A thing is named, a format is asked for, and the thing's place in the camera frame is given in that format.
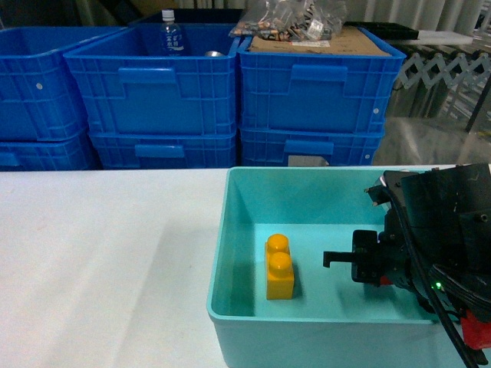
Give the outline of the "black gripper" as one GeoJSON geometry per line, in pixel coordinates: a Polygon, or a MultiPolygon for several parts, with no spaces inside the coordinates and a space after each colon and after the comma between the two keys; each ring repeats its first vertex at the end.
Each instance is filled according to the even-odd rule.
{"type": "Polygon", "coordinates": [[[351,251],[324,251],[323,266],[330,268],[332,262],[350,263],[352,281],[379,284],[381,247],[381,276],[386,275],[393,282],[393,286],[414,294],[419,303],[428,303],[421,277],[407,248],[400,220],[395,210],[391,209],[391,200],[386,188],[386,184],[378,181],[364,190],[369,195],[373,207],[389,209],[384,216],[384,230],[378,237],[376,231],[355,230],[351,251]]]}

